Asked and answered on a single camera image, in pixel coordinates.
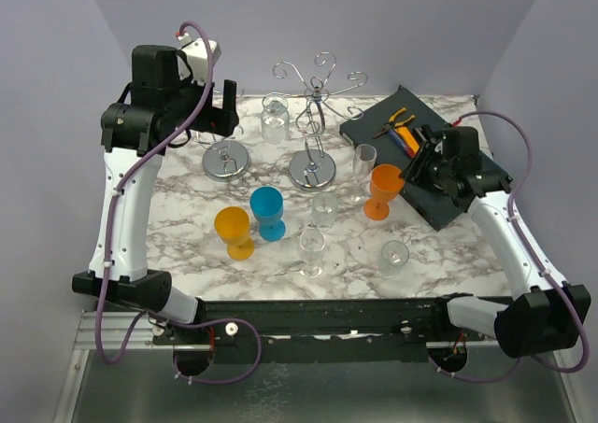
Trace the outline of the tall clear flute glass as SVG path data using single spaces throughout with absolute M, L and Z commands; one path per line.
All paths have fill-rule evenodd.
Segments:
M 349 205 L 362 204 L 367 198 L 364 181 L 372 172 L 377 159 L 377 150 L 368 144 L 356 147 L 352 159 L 353 183 L 344 198 Z

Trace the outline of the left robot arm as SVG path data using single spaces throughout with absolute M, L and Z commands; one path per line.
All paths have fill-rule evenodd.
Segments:
M 181 49 L 133 49 L 132 80 L 101 117 L 106 184 L 96 248 L 87 271 L 72 278 L 75 293 L 176 321 L 176 334 L 188 344 L 206 336 L 200 302 L 176 289 L 168 272 L 148 267 L 146 236 L 163 141 L 189 116 L 192 130 L 224 137 L 239 122 L 234 81 L 223 84 L 222 106 L 212 104 L 206 64 L 220 55 L 217 42 L 205 48 L 201 40 Z

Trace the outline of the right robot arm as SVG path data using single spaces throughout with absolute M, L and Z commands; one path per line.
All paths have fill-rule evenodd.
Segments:
M 431 315 L 432 334 L 448 341 L 463 329 L 476 331 L 495 339 L 510 358 L 581 344 L 585 363 L 590 349 L 583 322 L 591 296 L 548 261 L 516 208 L 510 176 L 480 151 L 477 130 L 423 126 L 418 133 L 420 149 L 402 178 L 448 196 L 475 222 L 504 269 L 512 297 L 504 305 L 452 294 L 445 309 Z

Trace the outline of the tall chrome glass rack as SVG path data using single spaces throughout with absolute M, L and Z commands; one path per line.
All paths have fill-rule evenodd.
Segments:
M 276 63 L 272 68 L 275 78 L 284 79 L 288 71 L 292 70 L 299 78 L 304 91 L 294 96 L 305 101 L 303 110 L 295 118 L 296 129 L 303 137 L 304 148 L 292 155 L 288 166 L 288 176 L 291 183 L 304 191 L 321 191 L 328 189 L 336 177 L 336 164 L 333 157 L 323 147 L 321 138 L 326 132 L 326 110 L 344 120 L 359 120 L 363 110 L 357 106 L 348 106 L 345 113 L 337 111 L 328 104 L 330 98 L 342 93 L 352 92 L 364 86 L 368 76 L 363 71 L 353 71 L 347 75 L 352 84 L 345 89 L 331 92 L 328 89 L 329 79 L 337 65 L 336 56 L 330 51 L 322 51 L 314 58 L 317 67 L 328 68 L 325 77 L 314 76 L 306 79 L 295 64 L 289 61 Z

